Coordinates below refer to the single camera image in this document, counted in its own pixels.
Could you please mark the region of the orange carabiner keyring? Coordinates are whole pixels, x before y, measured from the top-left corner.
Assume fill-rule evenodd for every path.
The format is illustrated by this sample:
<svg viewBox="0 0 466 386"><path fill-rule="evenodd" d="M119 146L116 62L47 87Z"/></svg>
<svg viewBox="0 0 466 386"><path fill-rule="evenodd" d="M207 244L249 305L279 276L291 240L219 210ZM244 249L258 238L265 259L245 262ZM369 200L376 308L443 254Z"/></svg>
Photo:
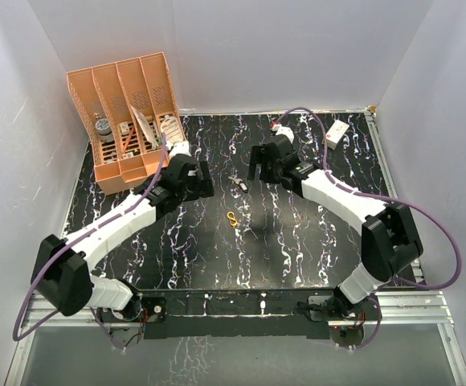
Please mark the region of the orange carabiner keyring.
<svg viewBox="0 0 466 386"><path fill-rule="evenodd" d="M233 211L229 211L227 213L227 219L232 227L236 227L239 224L239 221L236 219Z"/></svg>

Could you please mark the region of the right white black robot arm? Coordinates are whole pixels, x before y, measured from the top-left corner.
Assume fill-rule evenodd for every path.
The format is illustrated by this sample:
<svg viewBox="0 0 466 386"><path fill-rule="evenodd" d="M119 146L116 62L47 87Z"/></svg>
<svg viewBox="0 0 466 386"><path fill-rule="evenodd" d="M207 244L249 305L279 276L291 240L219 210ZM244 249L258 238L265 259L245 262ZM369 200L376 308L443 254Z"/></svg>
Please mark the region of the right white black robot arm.
<svg viewBox="0 0 466 386"><path fill-rule="evenodd" d="M354 318L363 301L423 254L411 209L401 203L372 199L341 184L314 162L300 160L290 139L277 134L253 146L248 180L280 184L303 199L342 218L361 237L361 261L319 305L301 303L304 312Z"/></svg>

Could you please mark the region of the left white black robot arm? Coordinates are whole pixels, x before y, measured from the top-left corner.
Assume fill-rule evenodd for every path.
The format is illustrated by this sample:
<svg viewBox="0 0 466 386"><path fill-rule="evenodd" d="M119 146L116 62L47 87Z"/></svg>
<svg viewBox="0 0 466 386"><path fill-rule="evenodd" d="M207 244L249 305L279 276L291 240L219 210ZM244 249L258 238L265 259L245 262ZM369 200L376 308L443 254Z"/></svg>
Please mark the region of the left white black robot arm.
<svg viewBox="0 0 466 386"><path fill-rule="evenodd" d="M207 162L187 154L173 156L160 176L147 183L85 228L64 239L50 235L41 241L31 284L62 315L91 307L113 310L125 321L137 318L142 308L137 290L92 271L115 247L182 203L214 194Z"/></svg>

